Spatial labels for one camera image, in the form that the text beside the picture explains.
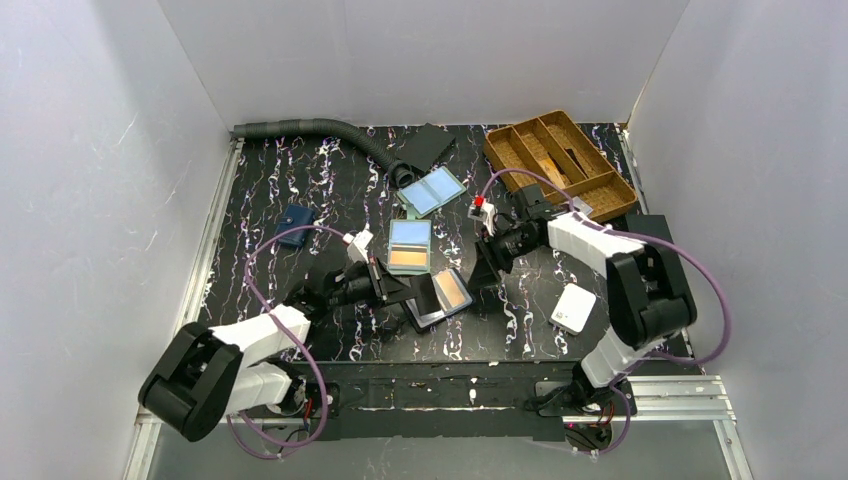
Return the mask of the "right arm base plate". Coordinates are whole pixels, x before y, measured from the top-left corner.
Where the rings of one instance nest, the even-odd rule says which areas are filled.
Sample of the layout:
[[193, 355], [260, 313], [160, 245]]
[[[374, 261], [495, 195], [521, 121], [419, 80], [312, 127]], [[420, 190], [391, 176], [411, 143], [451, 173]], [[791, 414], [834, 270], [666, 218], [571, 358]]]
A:
[[531, 397], [524, 403], [524, 409], [542, 417], [588, 416], [589, 419], [599, 419], [602, 415], [609, 414], [614, 417], [623, 416], [625, 406], [629, 407], [631, 414], [638, 411], [635, 394], [628, 380], [616, 384], [620, 395], [605, 388], [590, 396], [588, 400], [571, 395], [567, 391], [569, 385], [569, 381], [536, 382]]

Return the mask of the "black card holder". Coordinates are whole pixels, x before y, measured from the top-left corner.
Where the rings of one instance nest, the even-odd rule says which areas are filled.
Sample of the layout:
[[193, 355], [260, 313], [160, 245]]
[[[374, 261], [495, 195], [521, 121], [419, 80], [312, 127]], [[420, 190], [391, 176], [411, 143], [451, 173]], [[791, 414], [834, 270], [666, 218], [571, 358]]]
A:
[[411, 286], [416, 295], [401, 306], [418, 333], [424, 333], [473, 303], [465, 280], [455, 268], [412, 277]]

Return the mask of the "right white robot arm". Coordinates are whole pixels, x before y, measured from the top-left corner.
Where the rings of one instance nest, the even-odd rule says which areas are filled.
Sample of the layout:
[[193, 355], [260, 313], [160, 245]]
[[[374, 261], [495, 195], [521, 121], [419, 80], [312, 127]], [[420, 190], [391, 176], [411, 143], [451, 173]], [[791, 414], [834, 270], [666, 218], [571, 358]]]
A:
[[520, 216], [496, 227], [496, 208], [474, 198], [470, 219], [483, 231], [475, 243], [472, 289], [500, 283], [514, 261], [542, 247], [565, 253], [606, 281], [609, 326], [572, 370], [571, 398], [587, 398], [620, 382], [625, 372], [691, 325], [697, 310], [670, 242], [605, 228], [579, 211], [557, 213], [536, 185], [519, 190]]

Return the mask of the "orange credit card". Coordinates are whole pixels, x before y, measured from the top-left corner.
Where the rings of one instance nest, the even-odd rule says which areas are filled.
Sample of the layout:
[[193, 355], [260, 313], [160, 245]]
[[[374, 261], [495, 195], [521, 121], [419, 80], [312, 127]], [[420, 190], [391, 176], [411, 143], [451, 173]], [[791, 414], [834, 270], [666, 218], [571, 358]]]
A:
[[471, 303], [462, 279], [454, 270], [448, 269], [436, 274], [433, 282], [444, 312], [458, 311]]

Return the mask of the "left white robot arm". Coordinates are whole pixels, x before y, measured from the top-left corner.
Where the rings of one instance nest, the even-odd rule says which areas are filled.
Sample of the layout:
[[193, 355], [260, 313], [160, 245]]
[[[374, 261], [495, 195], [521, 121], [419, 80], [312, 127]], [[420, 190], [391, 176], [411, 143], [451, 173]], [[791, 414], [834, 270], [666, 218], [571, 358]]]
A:
[[408, 300], [439, 310], [431, 275], [400, 278], [375, 257], [346, 269], [312, 269], [266, 313], [213, 328], [182, 326], [142, 383], [138, 402], [186, 440], [199, 441], [228, 414], [283, 402], [293, 376], [271, 359], [304, 342], [312, 322], [347, 305]]

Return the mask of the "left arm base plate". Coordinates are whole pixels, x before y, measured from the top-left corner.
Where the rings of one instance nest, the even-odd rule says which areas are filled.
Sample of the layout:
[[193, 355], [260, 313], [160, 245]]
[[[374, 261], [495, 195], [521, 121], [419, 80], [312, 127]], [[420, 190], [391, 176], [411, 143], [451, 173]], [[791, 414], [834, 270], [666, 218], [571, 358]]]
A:
[[335, 382], [328, 383], [326, 390], [327, 401], [324, 402], [317, 383], [298, 383], [286, 393], [280, 403], [253, 407], [247, 413], [251, 417], [318, 419], [321, 409], [327, 404], [328, 417], [335, 418], [340, 413], [340, 385]]

